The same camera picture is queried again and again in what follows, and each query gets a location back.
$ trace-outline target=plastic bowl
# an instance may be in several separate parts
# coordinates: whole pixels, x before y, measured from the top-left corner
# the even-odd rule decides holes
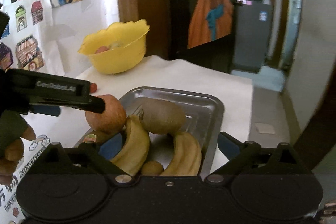
[[[107,29],[84,38],[78,52],[89,57],[92,65],[103,74],[115,74],[136,66],[146,53],[146,34],[149,25],[142,19],[137,22],[111,24]],[[95,54],[102,46],[108,51]]]

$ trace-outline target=floor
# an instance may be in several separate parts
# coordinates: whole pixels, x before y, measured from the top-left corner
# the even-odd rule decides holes
[[[290,141],[286,114],[279,92],[254,87],[249,140],[270,148],[276,147],[280,142]]]
[[[267,66],[261,67],[259,73],[249,73],[233,70],[231,74],[252,79],[253,85],[255,87],[277,92],[281,92],[283,90],[286,81],[283,71],[276,70]]]

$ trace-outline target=stainless steel tray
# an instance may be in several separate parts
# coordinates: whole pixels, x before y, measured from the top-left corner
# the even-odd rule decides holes
[[[191,133],[201,145],[202,165],[199,174],[204,179],[210,173],[216,152],[217,137],[224,115],[223,103],[212,95],[151,87],[140,87],[127,92],[120,99],[120,103],[127,115],[138,115],[146,98],[171,101],[183,108],[187,119],[181,130]],[[147,161],[156,160],[166,168],[174,154],[173,138],[150,133],[150,139]]]

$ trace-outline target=human hand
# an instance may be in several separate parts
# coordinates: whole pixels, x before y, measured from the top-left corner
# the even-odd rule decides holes
[[[22,131],[22,127],[18,127],[18,124],[25,124],[26,126],[23,127],[24,131],[21,133],[21,137],[33,141],[36,139],[34,130],[29,126],[26,121],[19,115],[15,115],[9,122],[10,124],[10,131],[19,130]],[[1,185],[10,185],[12,182],[13,173],[16,171],[17,164],[19,160],[23,157],[24,153],[24,145],[22,139],[18,138],[14,142],[12,142],[9,146],[5,149],[4,157],[0,158],[0,184]]]

